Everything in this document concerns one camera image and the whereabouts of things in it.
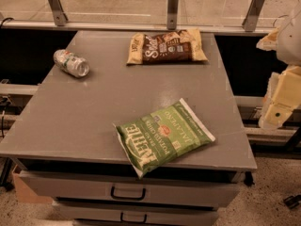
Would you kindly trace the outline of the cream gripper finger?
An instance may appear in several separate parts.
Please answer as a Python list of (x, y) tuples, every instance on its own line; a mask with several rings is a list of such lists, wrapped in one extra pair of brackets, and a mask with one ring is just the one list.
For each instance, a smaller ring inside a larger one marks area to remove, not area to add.
[(277, 35), (278, 35), (278, 29), (275, 28), (268, 35), (266, 35), (262, 39), (260, 39), (257, 42), (256, 47), (263, 51), (276, 50), (277, 49)]
[(272, 73), (263, 101), (259, 126), (278, 129), (301, 105), (301, 67), (290, 65), (282, 73)]

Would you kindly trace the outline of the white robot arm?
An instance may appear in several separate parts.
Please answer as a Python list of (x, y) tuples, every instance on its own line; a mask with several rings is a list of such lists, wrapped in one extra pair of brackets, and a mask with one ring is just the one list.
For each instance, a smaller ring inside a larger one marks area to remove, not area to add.
[(271, 74), (259, 120), (262, 129), (278, 129), (301, 105), (301, 3), (256, 47), (274, 50), (277, 59), (287, 64), (282, 73)]

